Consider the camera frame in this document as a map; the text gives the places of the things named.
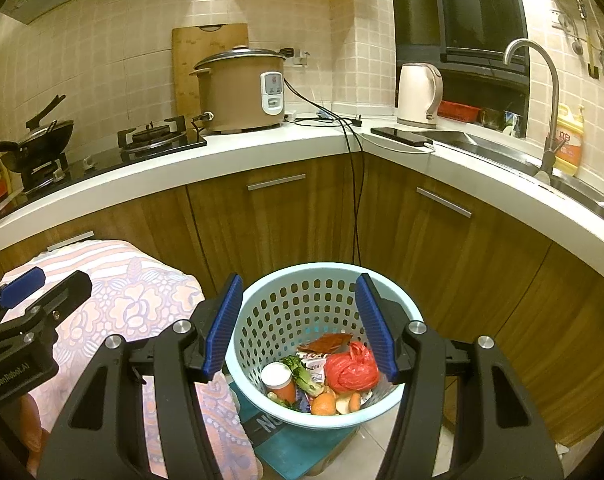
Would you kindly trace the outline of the person's left hand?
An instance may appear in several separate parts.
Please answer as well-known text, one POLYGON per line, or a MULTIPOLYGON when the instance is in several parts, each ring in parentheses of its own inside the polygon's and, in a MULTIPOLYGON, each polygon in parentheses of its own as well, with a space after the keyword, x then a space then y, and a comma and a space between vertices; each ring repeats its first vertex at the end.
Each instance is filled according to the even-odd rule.
POLYGON ((40 423, 40 410, 30 394, 20 396, 0 410, 3 420, 28 451, 25 468, 34 478, 50 433, 40 423))

